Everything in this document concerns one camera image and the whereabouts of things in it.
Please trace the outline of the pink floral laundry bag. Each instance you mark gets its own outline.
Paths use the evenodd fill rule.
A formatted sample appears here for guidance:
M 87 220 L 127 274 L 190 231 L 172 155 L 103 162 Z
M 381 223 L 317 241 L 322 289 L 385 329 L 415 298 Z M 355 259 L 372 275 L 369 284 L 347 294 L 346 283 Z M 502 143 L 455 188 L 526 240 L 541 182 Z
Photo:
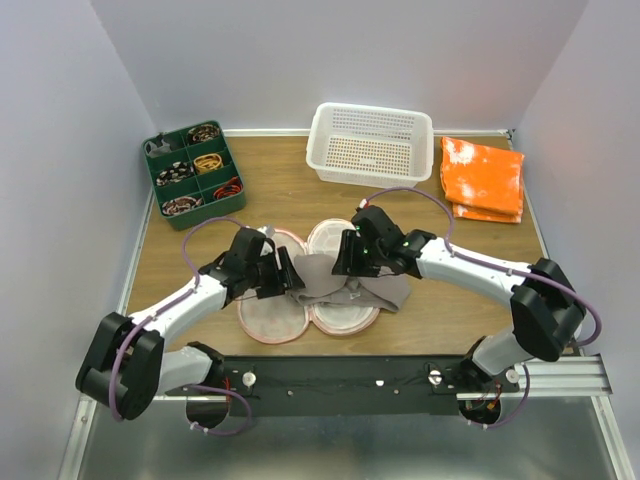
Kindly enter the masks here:
M 352 227 L 346 220 L 331 218 L 318 223 L 305 239 L 279 228 L 271 230 L 269 235 L 276 246 L 287 249 L 291 258 L 308 254 L 335 258 L 342 231 Z M 360 285 L 352 280 L 346 282 L 343 291 L 319 298 L 294 291 L 258 299 L 249 291 L 237 306 L 238 319 L 247 335 L 264 344 L 291 342 L 310 324 L 327 335 L 352 335 L 371 325 L 380 313 L 378 308 L 354 303 L 362 292 Z

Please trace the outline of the taupe bra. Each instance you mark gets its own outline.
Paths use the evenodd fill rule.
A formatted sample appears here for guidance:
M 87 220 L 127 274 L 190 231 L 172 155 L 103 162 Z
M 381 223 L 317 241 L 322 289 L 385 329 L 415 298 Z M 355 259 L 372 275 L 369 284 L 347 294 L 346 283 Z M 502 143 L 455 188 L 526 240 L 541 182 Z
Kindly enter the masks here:
M 404 276 L 376 278 L 333 275 L 335 258 L 327 254 L 305 254 L 293 264 L 306 287 L 289 296 L 303 306 L 329 304 L 385 309 L 398 312 L 411 293 Z

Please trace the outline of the white plastic basket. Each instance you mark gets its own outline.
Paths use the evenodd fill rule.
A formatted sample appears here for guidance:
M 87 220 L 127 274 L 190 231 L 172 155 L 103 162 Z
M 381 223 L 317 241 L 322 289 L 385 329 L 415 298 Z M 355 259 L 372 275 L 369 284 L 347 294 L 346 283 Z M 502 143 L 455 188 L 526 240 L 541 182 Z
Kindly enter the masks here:
M 325 102 L 312 119 L 306 164 L 325 182 L 413 188 L 431 177 L 434 150 L 425 113 Z

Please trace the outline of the green compartment tray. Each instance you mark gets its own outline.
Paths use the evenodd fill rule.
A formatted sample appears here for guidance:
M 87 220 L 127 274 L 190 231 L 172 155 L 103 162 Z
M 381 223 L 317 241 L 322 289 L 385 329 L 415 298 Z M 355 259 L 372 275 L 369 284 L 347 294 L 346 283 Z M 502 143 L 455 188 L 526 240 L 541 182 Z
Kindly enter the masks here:
M 204 143 L 188 145 L 186 141 L 188 130 L 207 123 L 218 125 L 221 129 L 220 136 Z M 205 120 L 178 130 L 160 133 L 171 144 L 171 153 L 157 158 L 145 155 L 144 143 L 159 133 L 145 139 L 141 148 L 160 216 L 174 230 L 186 230 L 209 218 L 230 215 L 246 207 L 244 181 L 218 121 Z M 179 183 L 157 187 L 155 179 L 158 173 L 174 162 L 191 163 L 195 175 Z M 181 215 L 164 216 L 161 213 L 162 203 L 180 196 L 201 197 L 203 204 Z

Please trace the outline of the orange white cloth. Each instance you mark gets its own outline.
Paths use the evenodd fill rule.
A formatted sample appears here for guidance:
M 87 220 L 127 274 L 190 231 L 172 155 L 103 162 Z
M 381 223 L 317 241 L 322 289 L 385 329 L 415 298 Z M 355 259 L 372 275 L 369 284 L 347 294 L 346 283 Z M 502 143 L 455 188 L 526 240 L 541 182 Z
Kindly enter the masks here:
M 456 218 L 521 222 L 524 154 L 452 137 L 442 138 L 441 148 L 441 185 Z

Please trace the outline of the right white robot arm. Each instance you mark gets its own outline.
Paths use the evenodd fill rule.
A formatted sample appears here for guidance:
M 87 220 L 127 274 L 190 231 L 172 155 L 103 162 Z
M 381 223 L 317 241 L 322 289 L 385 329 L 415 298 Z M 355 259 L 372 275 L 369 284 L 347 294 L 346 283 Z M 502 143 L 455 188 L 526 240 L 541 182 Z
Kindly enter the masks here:
M 517 363 L 557 361 L 586 315 L 584 302 L 556 262 L 505 261 L 457 248 L 423 230 L 403 233 L 378 206 L 358 209 L 341 234 L 332 272 L 442 281 L 505 307 L 511 327 L 480 338 L 458 365 L 441 372 L 453 387 L 474 392 L 485 390 Z

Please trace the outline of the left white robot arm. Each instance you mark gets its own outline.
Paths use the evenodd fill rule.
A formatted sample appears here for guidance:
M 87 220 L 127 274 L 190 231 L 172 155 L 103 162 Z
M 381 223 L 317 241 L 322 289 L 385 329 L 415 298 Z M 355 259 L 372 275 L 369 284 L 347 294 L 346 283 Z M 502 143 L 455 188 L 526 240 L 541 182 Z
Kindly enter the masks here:
M 166 346 L 205 316 L 247 291 L 259 299 L 305 287 L 284 246 L 266 230 L 240 228 L 228 250 L 196 268 L 191 280 L 155 305 L 99 323 L 75 380 L 76 389 L 111 409 L 119 421 L 140 416 L 170 378 Z

